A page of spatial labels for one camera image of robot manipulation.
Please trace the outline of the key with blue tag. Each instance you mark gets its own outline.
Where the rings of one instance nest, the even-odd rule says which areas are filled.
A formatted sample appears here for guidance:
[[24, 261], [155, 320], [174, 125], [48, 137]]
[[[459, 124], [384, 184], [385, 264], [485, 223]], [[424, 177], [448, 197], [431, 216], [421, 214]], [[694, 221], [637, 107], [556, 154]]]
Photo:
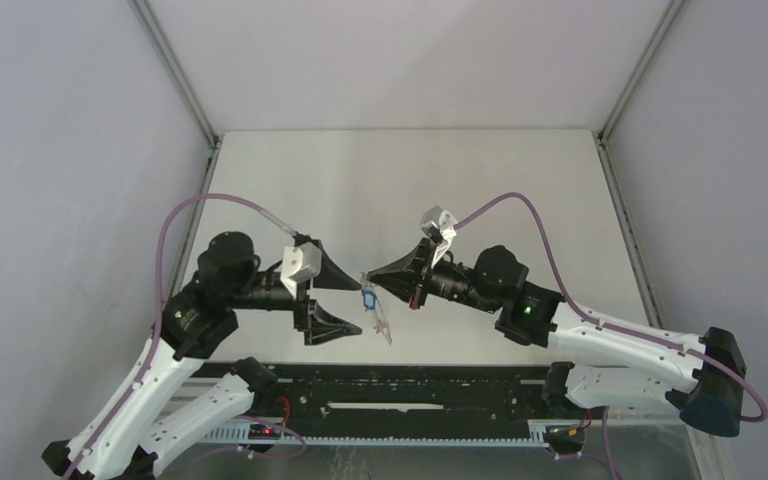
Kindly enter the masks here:
[[362, 303], [366, 311], [375, 311], [378, 305], [378, 298], [372, 288], [362, 288]]

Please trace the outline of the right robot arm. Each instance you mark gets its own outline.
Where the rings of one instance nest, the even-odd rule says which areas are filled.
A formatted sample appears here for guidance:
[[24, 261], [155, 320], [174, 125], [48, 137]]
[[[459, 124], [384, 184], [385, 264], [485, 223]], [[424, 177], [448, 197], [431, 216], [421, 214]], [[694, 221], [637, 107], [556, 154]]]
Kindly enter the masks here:
[[551, 366], [541, 402], [553, 417], [578, 408], [662, 409], [711, 435], [739, 434], [746, 362], [730, 331], [711, 327], [698, 336], [597, 318], [529, 282], [528, 272], [502, 245], [483, 250], [469, 267], [423, 239], [366, 277], [413, 310], [439, 297], [496, 314], [495, 329], [516, 344], [595, 356], [596, 365]]

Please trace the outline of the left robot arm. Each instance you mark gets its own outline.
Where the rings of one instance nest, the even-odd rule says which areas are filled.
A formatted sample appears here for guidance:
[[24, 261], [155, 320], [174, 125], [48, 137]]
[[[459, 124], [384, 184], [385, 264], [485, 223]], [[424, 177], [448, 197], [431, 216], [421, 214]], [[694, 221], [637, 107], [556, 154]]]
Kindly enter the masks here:
[[155, 479], [186, 449], [238, 415], [264, 416], [277, 378], [253, 357], [234, 362], [209, 391], [168, 416], [179, 388], [239, 326], [237, 311], [288, 311], [307, 345], [361, 334], [325, 311], [310, 289], [358, 291], [320, 241], [296, 234], [276, 266], [261, 269], [242, 232], [214, 237], [191, 280], [165, 304], [129, 376], [99, 414], [70, 440], [50, 443], [42, 459], [63, 479]]

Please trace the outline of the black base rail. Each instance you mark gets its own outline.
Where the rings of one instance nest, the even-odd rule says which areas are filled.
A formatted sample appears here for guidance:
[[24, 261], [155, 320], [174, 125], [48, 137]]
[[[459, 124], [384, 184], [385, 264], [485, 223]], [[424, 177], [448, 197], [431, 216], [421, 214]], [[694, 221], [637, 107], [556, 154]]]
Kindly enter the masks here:
[[260, 418], [287, 420], [308, 440], [536, 440], [541, 421], [573, 426], [597, 419], [546, 397], [545, 366], [269, 365], [273, 399]]

